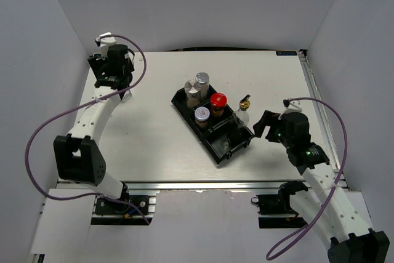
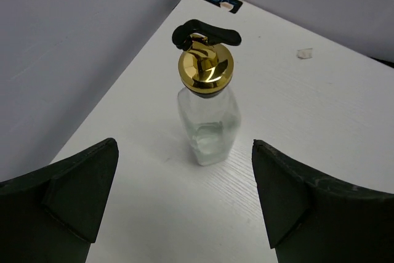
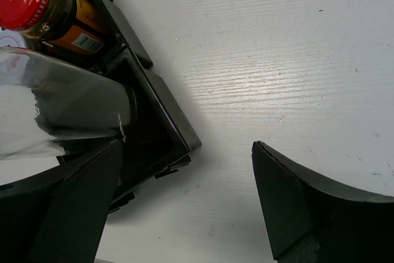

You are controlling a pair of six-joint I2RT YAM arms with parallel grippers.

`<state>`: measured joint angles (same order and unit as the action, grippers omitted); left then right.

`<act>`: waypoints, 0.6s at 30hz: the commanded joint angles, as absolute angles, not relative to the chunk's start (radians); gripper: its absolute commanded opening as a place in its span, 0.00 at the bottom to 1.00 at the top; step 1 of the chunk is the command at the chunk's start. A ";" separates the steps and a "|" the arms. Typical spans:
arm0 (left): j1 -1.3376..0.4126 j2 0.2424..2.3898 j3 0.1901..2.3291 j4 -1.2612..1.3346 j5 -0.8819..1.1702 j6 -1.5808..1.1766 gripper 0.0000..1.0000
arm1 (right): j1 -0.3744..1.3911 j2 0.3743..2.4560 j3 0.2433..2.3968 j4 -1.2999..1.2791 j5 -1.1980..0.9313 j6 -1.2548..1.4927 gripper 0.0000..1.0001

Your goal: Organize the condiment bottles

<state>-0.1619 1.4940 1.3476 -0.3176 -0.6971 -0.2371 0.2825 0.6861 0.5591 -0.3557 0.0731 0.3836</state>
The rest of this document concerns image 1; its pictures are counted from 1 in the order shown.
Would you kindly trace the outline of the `white-label lid spice jar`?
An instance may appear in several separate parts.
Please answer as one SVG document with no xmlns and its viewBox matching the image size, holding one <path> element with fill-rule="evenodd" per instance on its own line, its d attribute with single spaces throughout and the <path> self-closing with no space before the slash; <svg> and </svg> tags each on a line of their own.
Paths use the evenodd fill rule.
<svg viewBox="0 0 394 263">
<path fill-rule="evenodd" d="M 200 129 L 207 129 L 210 111 L 206 107 L 198 107 L 194 113 L 195 123 Z"/>
</svg>

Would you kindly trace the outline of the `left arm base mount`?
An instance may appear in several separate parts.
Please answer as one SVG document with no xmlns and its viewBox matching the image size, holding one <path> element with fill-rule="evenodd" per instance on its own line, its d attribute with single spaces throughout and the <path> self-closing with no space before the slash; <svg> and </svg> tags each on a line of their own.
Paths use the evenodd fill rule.
<svg viewBox="0 0 394 263">
<path fill-rule="evenodd" d="M 153 220 L 157 193 L 130 191 L 127 204 L 97 198 L 91 225 L 148 226 Z"/>
</svg>

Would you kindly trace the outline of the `red-lid sauce jar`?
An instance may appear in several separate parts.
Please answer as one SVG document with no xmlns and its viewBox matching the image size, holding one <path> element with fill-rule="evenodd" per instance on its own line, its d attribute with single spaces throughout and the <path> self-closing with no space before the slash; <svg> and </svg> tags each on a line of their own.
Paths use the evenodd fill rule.
<svg viewBox="0 0 394 263">
<path fill-rule="evenodd" d="M 223 93 L 216 92 L 210 98 L 211 115 L 219 118 L 223 115 L 224 109 L 227 106 L 227 97 Z"/>
</svg>

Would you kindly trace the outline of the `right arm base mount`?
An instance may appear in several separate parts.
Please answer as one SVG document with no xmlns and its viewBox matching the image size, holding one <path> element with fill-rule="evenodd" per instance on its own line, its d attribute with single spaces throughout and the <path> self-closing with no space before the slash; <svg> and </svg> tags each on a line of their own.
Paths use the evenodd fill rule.
<svg viewBox="0 0 394 263">
<path fill-rule="evenodd" d="M 251 198 L 258 207 L 260 229 L 300 229 L 307 225 L 299 213 L 290 207 L 290 197 L 297 192 L 307 192 L 301 181 L 290 181 L 279 186 L 276 194 L 261 194 Z"/>
</svg>

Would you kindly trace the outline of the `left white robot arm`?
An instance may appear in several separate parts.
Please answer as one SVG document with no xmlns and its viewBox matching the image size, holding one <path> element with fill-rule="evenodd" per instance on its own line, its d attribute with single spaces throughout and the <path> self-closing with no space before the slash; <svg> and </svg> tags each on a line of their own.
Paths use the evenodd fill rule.
<svg viewBox="0 0 394 263">
<path fill-rule="evenodd" d="M 107 47 L 104 57 L 91 57 L 89 65 L 96 82 L 92 94 L 93 105 L 86 107 L 73 128 L 65 136 L 54 140 L 55 160 L 59 178 L 84 184 L 91 190 L 109 197 L 109 206 L 117 213 L 129 209 L 130 198 L 124 184 L 110 176 L 99 150 L 99 140 L 114 109 L 129 87 L 134 65 L 130 50 L 123 44 Z"/>
</svg>

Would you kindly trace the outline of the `clear glass gold-spout bottle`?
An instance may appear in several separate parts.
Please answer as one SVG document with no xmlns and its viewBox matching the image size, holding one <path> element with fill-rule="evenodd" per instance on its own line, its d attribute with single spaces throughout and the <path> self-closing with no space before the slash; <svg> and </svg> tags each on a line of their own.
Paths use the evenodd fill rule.
<svg viewBox="0 0 394 263">
<path fill-rule="evenodd" d="M 128 86 L 124 90 L 122 90 L 122 93 L 119 94 L 121 98 L 121 103 L 126 103 L 129 99 L 132 98 L 132 92 L 131 92 L 132 87 Z"/>
</svg>

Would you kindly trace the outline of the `glass bottle with dark sauce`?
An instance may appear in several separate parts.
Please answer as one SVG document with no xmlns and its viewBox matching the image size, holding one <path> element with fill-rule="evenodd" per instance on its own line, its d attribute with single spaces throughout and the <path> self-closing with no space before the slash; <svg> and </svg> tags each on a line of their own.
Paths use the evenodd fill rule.
<svg viewBox="0 0 394 263">
<path fill-rule="evenodd" d="M 243 138 L 243 129 L 249 123 L 248 109 L 251 105 L 250 95 L 247 94 L 239 101 L 239 108 L 232 114 L 231 117 L 231 130 L 227 135 L 228 142 L 231 145 L 238 145 Z"/>
</svg>

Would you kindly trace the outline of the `silver-lid white seasoning bottle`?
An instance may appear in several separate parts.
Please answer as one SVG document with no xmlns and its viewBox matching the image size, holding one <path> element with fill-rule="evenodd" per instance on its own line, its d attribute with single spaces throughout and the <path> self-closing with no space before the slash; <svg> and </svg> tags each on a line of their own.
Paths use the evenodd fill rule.
<svg viewBox="0 0 394 263">
<path fill-rule="evenodd" d="M 195 79 L 187 81 L 184 85 L 184 91 L 187 97 L 187 107 L 193 108 L 200 104 L 201 101 L 201 84 Z"/>
</svg>

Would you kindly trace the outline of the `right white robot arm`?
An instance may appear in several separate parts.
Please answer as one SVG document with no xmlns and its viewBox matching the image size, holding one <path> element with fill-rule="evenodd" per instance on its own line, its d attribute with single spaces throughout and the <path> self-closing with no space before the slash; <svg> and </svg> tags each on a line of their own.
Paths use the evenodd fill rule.
<svg viewBox="0 0 394 263">
<path fill-rule="evenodd" d="M 327 249 L 330 262 L 384 262 L 390 246 L 383 231 L 376 232 L 335 183 L 336 176 L 324 150 L 311 140 L 303 113 L 280 115 L 264 111 L 253 126 L 256 137 L 269 128 L 266 139 L 280 143 L 303 181 L 287 182 L 278 192 L 279 208 L 296 212 Z"/>
</svg>

